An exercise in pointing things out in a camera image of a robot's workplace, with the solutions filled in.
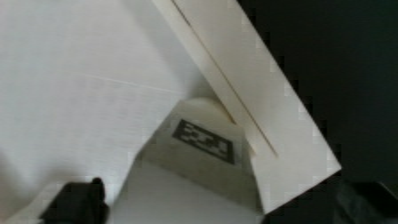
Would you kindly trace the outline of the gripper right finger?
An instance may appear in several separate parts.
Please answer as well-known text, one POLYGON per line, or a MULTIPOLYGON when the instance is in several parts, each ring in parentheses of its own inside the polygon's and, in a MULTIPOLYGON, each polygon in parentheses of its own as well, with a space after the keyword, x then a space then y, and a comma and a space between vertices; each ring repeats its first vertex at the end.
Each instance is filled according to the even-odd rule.
POLYGON ((336 224, 398 224, 398 197, 379 182, 342 182, 336 224))

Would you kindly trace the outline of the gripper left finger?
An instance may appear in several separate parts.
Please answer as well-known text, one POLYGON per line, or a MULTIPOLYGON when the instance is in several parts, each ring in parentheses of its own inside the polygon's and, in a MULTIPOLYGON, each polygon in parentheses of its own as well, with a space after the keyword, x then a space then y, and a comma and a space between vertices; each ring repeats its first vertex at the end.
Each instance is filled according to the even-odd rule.
POLYGON ((105 224, 109 218, 105 184, 100 177, 91 182, 70 182, 41 213, 43 224, 105 224))

